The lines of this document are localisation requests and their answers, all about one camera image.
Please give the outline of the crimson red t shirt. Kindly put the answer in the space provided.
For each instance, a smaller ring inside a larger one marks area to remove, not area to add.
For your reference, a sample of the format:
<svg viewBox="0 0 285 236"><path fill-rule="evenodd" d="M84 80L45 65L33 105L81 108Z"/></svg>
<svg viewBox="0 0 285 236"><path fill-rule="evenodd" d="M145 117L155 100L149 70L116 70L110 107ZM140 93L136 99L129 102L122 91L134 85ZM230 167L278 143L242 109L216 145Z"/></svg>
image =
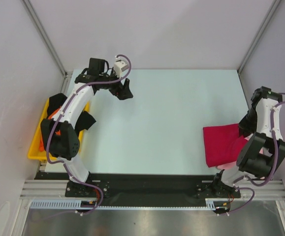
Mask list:
<svg viewBox="0 0 285 236"><path fill-rule="evenodd" d="M238 124L203 127L205 160L209 168L237 161L238 156L247 144L239 136Z"/></svg>

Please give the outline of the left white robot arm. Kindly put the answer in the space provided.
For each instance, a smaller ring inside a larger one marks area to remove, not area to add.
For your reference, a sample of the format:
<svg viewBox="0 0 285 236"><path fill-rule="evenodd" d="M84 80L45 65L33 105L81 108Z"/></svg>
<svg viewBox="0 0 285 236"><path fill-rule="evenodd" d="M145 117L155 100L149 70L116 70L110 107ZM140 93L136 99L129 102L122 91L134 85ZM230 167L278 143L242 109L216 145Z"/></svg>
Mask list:
<svg viewBox="0 0 285 236"><path fill-rule="evenodd" d="M103 197L103 192L88 179L90 172L79 155L80 131L88 130L96 122L84 107L101 89L110 91L119 100L133 98L128 79L131 68L130 59L122 54L115 57L112 67L104 59L91 58L89 66L76 77L73 90L63 104L40 123L47 162L63 165L70 193L86 197L95 192Z"/></svg>

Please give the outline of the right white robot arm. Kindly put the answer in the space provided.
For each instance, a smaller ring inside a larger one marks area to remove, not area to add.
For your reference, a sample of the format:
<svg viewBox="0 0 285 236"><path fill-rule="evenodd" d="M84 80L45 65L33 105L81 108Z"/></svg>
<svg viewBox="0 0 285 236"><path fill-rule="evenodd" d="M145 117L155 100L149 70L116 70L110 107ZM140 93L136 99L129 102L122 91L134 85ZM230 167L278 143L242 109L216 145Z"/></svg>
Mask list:
<svg viewBox="0 0 285 236"><path fill-rule="evenodd" d="M283 95L264 86L254 91L251 107L238 123L239 138L246 144L238 153L235 166L221 168L214 176L211 190L215 196L223 198L238 191L242 180L263 187L272 179L285 158L285 141L280 131Z"/></svg>

